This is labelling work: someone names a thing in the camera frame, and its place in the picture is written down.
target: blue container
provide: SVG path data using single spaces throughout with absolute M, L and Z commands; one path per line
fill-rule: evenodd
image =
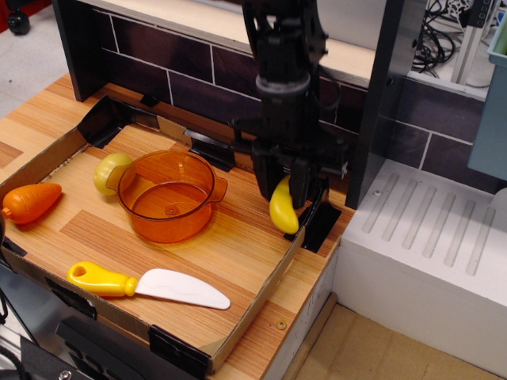
M 488 54 L 495 68 L 468 167 L 507 181 L 507 17 Z

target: carrot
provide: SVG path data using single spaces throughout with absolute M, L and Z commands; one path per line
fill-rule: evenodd
M 7 193 L 3 199 L 2 215 L 17 224 L 39 218 L 59 198 L 59 184 L 27 184 Z

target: wood grain surface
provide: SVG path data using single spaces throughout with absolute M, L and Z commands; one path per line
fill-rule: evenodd
M 37 153 L 73 129 L 106 93 L 113 96 L 120 93 L 122 100 L 131 98 L 131 104 L 141 98 L 139 94 L 107 85 L 80 103 L 74 99 L 66 75 L 0 120 L 0 181 L 18 172 Z M 166 116 L 178 113 L 170 106 L 165 110 L 169 110 Z M 145 296 L 108 298 L 108 301 L 126 314 L 147 325 L 157 325 L 213 356 L 233 333 L 290 242 L 272 225 L 268 202 L 259 195 L 254 175 L 240 168 L 229 173 L 215 170 L 218 176 L 227 179 L 228 189 L 202 234 L 176 245 L 155 244 L 140 238 L 132 230 L 118 199 L 96 191 L 93 171 L 112 152 L 123 151 L 138 158 L 167 149 L 186 148 L 139 126 L 127 126 L 104 149 L 88 146 L 46 180 L 63 187 L 57 204 L 43 218 L 28 225 L 8 222 L 6 236 L 28 252 L 26 260 L 62 279 L 72 264 L 91 260 L 130 276 L 141 276 L 151 268 L 168 268 L 210 283 L 229 297 L 229 310 Z M 346 185 L 347 181 L 341 181 L 338 184 L 341 188 L 331 192 L 333 205 L 343 213 L 320 251 L 317 254 L 305 249 L 298 251 L 273 295 L 213 378 L 262 378 L 269 368 L 352 217 L 353 212 L 344 207 Z M 279 330 L 276 324 L 280 320 L 286 321 L 289 329 Z

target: tile backsplash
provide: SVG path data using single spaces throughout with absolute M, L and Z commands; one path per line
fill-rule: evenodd
M 483 107 L 483 101 L 407 80 L 389 158 L 494 194 L 507 183 L 467 167 Z
M 223 124 L 260 116 L 251 55 L 102 9 L 95 15 L 109 81 Z M 332 104 L 335 84 L 321 78 L 320 87 L 322 103 Z M 349 142 L 350 161 L 366 95 L 366 89 L 341 84 L 339 106 L 320 114 L 322 127 Z M 481 101 L 407 80 L 389 158 L 496 192 L 505 183 L 467 168 L 482 107 Z

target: cardboard tray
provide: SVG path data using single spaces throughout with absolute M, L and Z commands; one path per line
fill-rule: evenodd
M 67 305 L 203 378 L 222 366 L 272 294 L 302 245 L 305 226 L 293 241 L 285 239 L 273 228 L 254 175 L 234 167 L 215 170 L 229 187 L 201 235 L 178 245 L 137 236 L 118 199 L 102 196 L 93 186 L 94 168 L 117 151 L 136 159 L 156 150 L 187 150 L 189 135 L 160 116 L 102 98 L 75 129 L 0 185 L 0 199 L 13 188 L 39 181 L 63 187 L 57 204 L 36 222 L 7 223 L 10 249 L 2 247 L 2 255 L 15 272 L 52 290 Z M 143 296 L 99 298 L 65 280 L 80 260 L 138 278 L 151 268 L 184 272 L 221 290 L 231 308 L 212 310 Z

